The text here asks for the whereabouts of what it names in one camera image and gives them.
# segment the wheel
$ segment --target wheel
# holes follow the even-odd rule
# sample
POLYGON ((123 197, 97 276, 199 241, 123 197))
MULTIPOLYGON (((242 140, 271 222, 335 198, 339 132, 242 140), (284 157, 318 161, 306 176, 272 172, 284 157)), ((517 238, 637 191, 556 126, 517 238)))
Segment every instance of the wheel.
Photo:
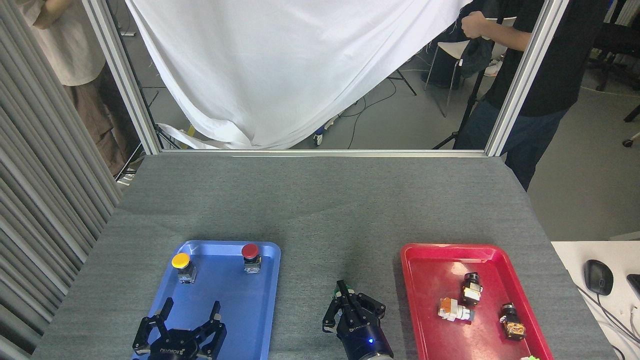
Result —
POLYGON ((322 143, 322 134, 320 135, 314 134, 314 144, 316 146, 320 146, 321 143, 322 143))

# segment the red tray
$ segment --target red tray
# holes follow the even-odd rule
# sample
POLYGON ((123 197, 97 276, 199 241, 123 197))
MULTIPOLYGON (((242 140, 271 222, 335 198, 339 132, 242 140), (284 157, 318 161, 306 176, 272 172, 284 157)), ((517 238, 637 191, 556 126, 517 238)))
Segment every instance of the red tray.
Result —
POLYGON ((400 251, 420 360, 553 360, 507 254, 493 245, 407 244, 400 251), (460 300, 460 285, 477 272, 483 292, 473 322, 438 316, 440 298, 460 300), (512 302, 526 328, 524 340, 508 340, 500 307, 512 302))

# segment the gray fabric tablecloth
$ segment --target gray fabric tablecloth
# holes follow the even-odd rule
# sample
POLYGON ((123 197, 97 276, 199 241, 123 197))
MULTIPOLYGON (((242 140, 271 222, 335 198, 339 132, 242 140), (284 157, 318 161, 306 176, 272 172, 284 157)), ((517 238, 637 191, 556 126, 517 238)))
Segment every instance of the gray fabric tablecloth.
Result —
POLYGON ((396 359, 416 359, 399 259, 407 243, 501 247, 556 359, 616 359, 498 158, 194 153, 145 159, 33 359, 129 358, 172 251, 192 239, 281 248, 270 359, 346 358, 321 331, 339 279, 387 305, 396 359))

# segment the brown pants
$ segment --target brown pants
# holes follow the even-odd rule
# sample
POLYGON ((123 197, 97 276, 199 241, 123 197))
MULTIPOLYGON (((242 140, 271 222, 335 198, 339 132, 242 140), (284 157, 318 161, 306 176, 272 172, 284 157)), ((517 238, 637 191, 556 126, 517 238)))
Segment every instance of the brown pants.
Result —
POLYGON ((98 77, 87 84, 64 88, 109 171, 117 175, 140 139, 109 67, 105 65, 98 77))

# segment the white desk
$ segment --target white desk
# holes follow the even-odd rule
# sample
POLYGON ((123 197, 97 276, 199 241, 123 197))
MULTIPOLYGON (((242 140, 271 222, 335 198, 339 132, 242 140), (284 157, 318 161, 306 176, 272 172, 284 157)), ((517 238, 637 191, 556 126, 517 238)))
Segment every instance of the white desk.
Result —
MULTIPOLYGON (((627 281, 627 274, 640 274, 640 241, 552 241, 564 267, 573 282, 586 290, 594 299, 596 295, 587 290, 584 282, 583 265, 589 259, 600 260, 613 272, 613 290, 608 296, 601 296, 604 308, 614 314, 625 326, 630 327, 631 309, 634 323, 640 327, 640 299, 627 281)), ((612 345, 620 349, 627 360, 640 360, 640 347, 621 335, 603 315, 602 310, 580 293, 602 331, 612 345)))

